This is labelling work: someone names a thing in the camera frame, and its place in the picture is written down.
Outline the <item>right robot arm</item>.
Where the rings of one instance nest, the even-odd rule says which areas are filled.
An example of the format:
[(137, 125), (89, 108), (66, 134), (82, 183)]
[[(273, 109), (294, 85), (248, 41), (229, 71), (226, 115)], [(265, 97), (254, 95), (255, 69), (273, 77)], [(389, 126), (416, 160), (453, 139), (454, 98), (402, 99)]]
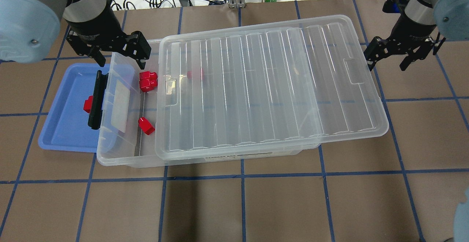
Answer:
[(369, 70), (393, 55), (404, 55), (400, 70), (436, 55), (446, 40), (469, 37), (469, 0), (386, 0), (382, 11), (399, 14), (389, 37), (373, 37), (364, 56)]

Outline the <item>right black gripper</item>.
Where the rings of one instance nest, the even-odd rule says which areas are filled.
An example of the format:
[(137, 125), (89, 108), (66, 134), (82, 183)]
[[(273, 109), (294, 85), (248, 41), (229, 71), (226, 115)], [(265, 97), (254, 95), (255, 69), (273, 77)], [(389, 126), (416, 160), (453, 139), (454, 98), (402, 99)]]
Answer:
[(422, 25), (407, 17), (399, 17), (389, 37), (375, 36), (365, 49), (364, 55), (370, 71), (377, 61), (392, 55), (406, 55), (400, 70), (406, 71), (410, 64), (435, 55), (447, 40), (440, 32), (432, 38), (436, 25)]

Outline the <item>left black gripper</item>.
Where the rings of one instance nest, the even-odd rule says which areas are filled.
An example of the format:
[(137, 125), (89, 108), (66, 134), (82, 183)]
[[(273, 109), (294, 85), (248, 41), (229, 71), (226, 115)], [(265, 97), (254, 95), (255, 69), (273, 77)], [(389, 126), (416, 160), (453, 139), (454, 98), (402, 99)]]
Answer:
[(66, 37), (67, 42), (73, 51), (80, 56), (87, 56), (94, 59), (99, 67), (104, 67), (106, 58), (102, 52), (117, 52), (121, 55), (133, 58), (141, 70), (145, 69), (146, 60), (149, 59), (151, 47), (140, 31), (131, 34), (119, 34), (105, 40), (84, 40), (83, 36), (69, 30)]

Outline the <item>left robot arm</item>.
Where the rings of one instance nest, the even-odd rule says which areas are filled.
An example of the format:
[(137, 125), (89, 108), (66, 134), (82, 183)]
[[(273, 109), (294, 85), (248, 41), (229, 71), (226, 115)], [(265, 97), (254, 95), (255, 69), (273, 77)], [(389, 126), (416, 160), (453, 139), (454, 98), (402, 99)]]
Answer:
[(143, 70), (151, 47), (142, 32), (123, 32), (111, 5), (112, 0), (0, 0), (1, 60), (44, 59), (64, 19), (69, 25), (67, 42), (77, 55), (103, 67), (102, 52), (117, 52), (133, 58)]

